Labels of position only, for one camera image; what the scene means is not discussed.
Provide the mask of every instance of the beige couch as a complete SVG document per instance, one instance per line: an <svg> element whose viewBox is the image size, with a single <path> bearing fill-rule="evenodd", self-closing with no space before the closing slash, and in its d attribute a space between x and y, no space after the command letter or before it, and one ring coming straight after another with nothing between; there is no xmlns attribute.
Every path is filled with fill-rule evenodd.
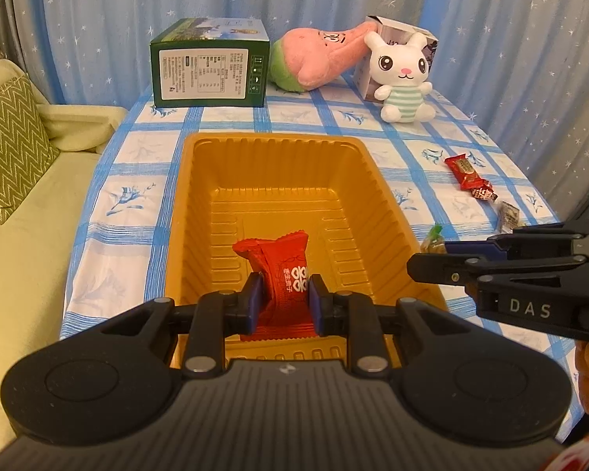
<svg viewBox="0 0 589 471"><path fill-rule="evenodd" d="M0 60L0 85L22 71ZM50 105L38 110L60 156L0 225L0 382L26 354L58 339L68 262L99 154L126 110ZM0 449L14 437L0 405Z"/></svg>

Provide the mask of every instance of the tablecloth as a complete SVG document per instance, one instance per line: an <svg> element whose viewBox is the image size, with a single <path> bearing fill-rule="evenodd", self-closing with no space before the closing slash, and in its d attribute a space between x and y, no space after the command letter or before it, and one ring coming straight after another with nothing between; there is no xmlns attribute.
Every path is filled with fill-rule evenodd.
<svg viewBox="0 0 589 471"><path fill-rule="evenodd" d="M521 209L524 223L556 221L523 172L470 118L435 91L426 101L437 110L433 121L387 124L379 106L363 101L347 75L303 94L269 86L262 108L155 108L147 89L93 175L70 261L61 338L163 294L181 149L195 132L357 137L371 152L418 240L435 222L443 224L448 240L485 239L494 232L493 204L461 192L443 162L458 153L466 153L500 199ZM441 290L451 312L554 358L577 393L572 340L480 319L462 288ZM581 415L575 396L561 438Z"/></svg>

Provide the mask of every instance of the green box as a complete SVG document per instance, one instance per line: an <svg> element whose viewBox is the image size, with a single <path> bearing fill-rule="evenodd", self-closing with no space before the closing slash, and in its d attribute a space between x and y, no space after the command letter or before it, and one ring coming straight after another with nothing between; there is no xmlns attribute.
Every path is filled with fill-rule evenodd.
<svg viewBox="0 0 589 471"><path fill-rule="evenodd" d="M179 19L151 41L155 106L263 106L269 53L259 19Z"/></svg>

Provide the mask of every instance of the yellow plastic tray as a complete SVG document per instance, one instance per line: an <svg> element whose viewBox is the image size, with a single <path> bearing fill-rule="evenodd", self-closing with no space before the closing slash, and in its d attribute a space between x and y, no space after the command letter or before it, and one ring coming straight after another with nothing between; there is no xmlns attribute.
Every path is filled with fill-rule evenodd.
<svg viewBox="0 0 589 471"><path fill-rule="evenodd" d="M185 305L208 292L239 291L251 268L232 245L297 230L309 235L308 274L321 274L330 291L362 292L379 305L414 297L446 309L438 286L409 277L406 261L419 251L418 242L362 142L303 134L187 138L166 295ZM179 352L184 345L180 340ZM225 344L227 359L344 358L345 353L346 341L337 336L252 342L232 336Z"/></svg>

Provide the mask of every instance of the white bunny plush toy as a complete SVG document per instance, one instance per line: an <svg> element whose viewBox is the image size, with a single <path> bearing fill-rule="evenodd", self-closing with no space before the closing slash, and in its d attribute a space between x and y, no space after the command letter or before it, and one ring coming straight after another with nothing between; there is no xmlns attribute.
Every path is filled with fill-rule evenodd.
<svg viewBox="0 0 589 471"><path fill-rule="evenodd" d="M436 110L423 101L432 91L428 79L428 63L421 50L427 44L425 35L414 33L408 43L389 46L375 32L364 36L371 49L371 78L382 86L375 90L375 99L384 101L385 122L426 122Z"/></svg>

